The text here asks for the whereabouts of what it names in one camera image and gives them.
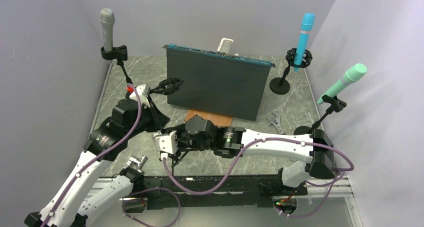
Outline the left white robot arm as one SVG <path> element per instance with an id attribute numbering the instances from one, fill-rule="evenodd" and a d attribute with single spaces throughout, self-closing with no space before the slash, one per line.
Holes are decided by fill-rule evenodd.
<path id="1" fill-rule="evenodd" d="M 39 212 L 31 212 L 24 220 L 28 227 L 87 227 L 107 203 L 125 195 L 139 196 L 144 190 L 142 174 L 124 168 L 117 185 L 86 198 L 103 171 L 128 146 L 132 137 L 142 132 L 157 132 L 170 118 L 160 112 L 151 98 L 137 101 L 121 99 L 88 137 L 77 164 L 53 199 Z"/>

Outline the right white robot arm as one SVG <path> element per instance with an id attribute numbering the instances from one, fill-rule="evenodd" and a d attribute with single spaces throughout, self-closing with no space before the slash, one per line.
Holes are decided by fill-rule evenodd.
<path id="1" fill-rule="evenodd" d="M 212 151 L 232 159 L 245 156 L 271 156 L 293 159 L 275 181 L 276 190 L 289 194 L 310 178 L 330 180 L 336 176 L 333 143 L 321 129 L 306 134 L 278 135 L 243 127 L 217 126 L 196 115 L 176 128 L 177 154 L 186 151 Z"/>

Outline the black tripod shock-mount stand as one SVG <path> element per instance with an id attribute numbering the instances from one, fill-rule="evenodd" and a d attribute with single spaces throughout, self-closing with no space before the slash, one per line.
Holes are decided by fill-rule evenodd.
<path id="1" fill-rule="evenodd" d="M 179 90 L 179 87 L 183 84 L 183 82 L 184 81 L 182 79 L 179 79 L 176 77 L 170 77 L 165 80 L 162 80 L 161 82 L 159 82 L 157 87 L 150 90 L 150 94 L 149 94 L 150 102 L 154 102 L 153 99 L 151 98 L 151 94 L 164 95 L 164 96 L 171 95 Z M 170 133 L 172 131 L 177 132 L 177 130 L 178 130 L 177 126 L 168 127 L 168 128 L 165 127 L 164 129 L 157 131 L 157 133 L 165 134 L 165 133 Z M 168 158 L 171 161 L 170 171 L 172 175 L 174 174 L 175 166 L 178 165 L 180 162 L 180 158 L 181 158 L 181 152 L 178 151 L 178 149 L 174 155 L 170 155 Z"/>

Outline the grey microphone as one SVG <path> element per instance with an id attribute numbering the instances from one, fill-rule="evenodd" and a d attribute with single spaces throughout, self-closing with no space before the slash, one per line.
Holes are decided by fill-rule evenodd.
<path id="1" fill-rule="evenodd" d="M 114 12 L 109 8 L 100 11 L 100 23 L 102 26 L 103 49 L 105 52 L 113 50 L 113 28 L 115 24 Z"/>

